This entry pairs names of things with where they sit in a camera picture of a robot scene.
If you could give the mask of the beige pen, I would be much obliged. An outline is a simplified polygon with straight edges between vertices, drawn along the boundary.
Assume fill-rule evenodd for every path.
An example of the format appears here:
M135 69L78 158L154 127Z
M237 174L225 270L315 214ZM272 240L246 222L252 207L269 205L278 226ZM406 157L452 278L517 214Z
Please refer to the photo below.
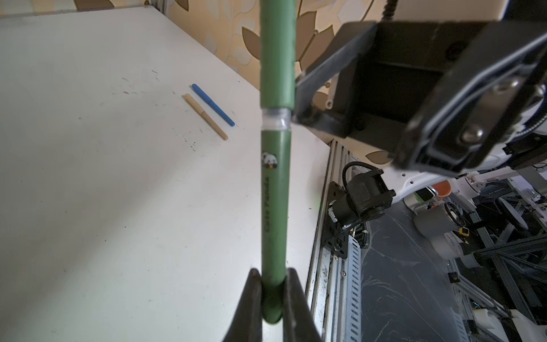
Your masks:
M219 135L224 141L229 139L228 135L213 121L213 119L207 114L204 108L198 104L198 102L192 98L191 95L186 93L182 96L185 101L197 112L197 114Z

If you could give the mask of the green pen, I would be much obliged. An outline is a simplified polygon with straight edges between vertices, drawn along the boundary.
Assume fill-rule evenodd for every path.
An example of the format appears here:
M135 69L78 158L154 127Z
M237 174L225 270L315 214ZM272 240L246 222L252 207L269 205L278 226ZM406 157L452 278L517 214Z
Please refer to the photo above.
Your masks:
M262 316L276 324L282 318L286 279L287 225L291 162L291 111L262 111Z

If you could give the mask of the blue pen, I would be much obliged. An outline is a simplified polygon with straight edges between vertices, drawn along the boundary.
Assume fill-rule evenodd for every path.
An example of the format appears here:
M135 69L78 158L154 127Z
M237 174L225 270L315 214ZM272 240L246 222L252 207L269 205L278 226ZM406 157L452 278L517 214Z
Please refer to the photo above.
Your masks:
M229 126L235 127L235 122L197 84L192 84L191 88Z

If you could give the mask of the green pen cap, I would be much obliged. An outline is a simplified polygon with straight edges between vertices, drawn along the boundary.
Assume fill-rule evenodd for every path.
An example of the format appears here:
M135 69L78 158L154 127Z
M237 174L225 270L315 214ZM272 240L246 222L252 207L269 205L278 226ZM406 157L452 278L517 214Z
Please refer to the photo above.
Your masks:
M296 2L260 1L260 92L263 109L294 109Z

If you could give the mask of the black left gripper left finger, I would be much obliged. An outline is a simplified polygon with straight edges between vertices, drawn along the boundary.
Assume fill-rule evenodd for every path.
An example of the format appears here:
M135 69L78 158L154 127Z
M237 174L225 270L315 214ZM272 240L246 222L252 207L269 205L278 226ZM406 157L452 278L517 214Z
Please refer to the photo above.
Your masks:
M262 278L251 269L223 342L262 341L262 321Z

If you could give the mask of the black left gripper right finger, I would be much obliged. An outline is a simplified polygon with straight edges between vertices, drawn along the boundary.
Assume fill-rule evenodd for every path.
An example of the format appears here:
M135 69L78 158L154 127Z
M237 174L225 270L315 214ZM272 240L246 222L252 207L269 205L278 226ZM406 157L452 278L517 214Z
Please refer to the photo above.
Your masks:
M283 340L320 342L297 271L287 269L283 285Z

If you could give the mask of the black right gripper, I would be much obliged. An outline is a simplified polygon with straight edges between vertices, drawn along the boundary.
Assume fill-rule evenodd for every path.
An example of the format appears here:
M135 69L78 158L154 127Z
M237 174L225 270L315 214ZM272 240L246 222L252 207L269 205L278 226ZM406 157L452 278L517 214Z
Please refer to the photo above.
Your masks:
M339 73L335 111L313 105ZM293 122L386 150L402 170L458 175L545 75L544 22L348 22L296 82Z

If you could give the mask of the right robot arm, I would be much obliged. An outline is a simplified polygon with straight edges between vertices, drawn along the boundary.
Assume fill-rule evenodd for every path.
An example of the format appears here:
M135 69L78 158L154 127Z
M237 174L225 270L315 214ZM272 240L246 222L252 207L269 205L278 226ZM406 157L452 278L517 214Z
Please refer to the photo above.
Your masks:
M396 21L396 6L343 24L296 84L296 123L391 157L343 177L332 237L444 178L546 158L545 1L499 21Z

